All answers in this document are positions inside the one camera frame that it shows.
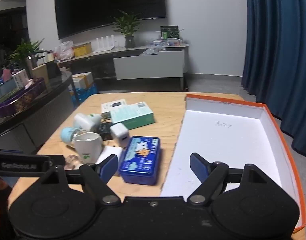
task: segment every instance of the blue curtain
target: blue curtain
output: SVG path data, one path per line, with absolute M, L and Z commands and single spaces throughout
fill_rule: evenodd
M 306 0 L 247 0 L 242 85 L 306 155 Z

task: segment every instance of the white router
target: white router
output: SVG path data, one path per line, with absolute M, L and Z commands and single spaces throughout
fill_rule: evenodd
M 109 43 L 109 36 L 106 36 L 106 44 L 104 44 L 104 38 L 101 37 L 101 44 L 102 44 L 102 46 L 100 47 L 100 40 L 99 40 L 99 38 L 96 38 L 97 50 L 93 51 L 93 53 L 97 53 L 97 52 L 102 52 L 102 51 L 107 51 L 107 50 L 113 49 L 114 48 L 114 35 L 111 35 L 111 40 L 112 40 L 112 46 L 110 46 L 110 43 Z

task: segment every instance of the black countertop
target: black countertop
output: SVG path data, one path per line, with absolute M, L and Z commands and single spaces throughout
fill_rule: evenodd
M 61 76 L 49 79 L 49 83 L 46 84 L 46 90 L 35 98 L 26 109 L 13 116 L 0 119 L 0 134 L 17 126 L 27 117 L 41 109 L 48 102 L 61 94 L 71 83 L 72 75 L 70 72 L 62 72 Z

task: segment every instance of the green plant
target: green plant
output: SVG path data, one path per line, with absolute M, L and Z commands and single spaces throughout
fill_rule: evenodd
M 115 19 L 115 27 L 117 28 L 114 30 L 115 32 L 119 32 L 124 34 L 125 36 L 133 36 L 133 34 L 139 29 L 137 28 L 140 22 L 136 17 L 138 14 L 128 14 L 124 11 L 120 11 L 123 16 L 121 17 L 114 17 Z
M 26 43 L 25 40 L 22 39 L 21 44 L 17 45 L 16 50 L 9 56 L 9 60 L 13 62 L 25 63 L 25 58 L 27 56 L 37 54 L 39 46 L 43 40 L 36 41 L 34 43 L 29 41 Z

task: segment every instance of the black tv screen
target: black tv screen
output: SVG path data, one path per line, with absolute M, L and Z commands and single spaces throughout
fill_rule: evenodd
M 165 0 L 55 0 L 59 39 L 110 25 L 119 10 L 139 13 L 139 19 L 166 17 Z

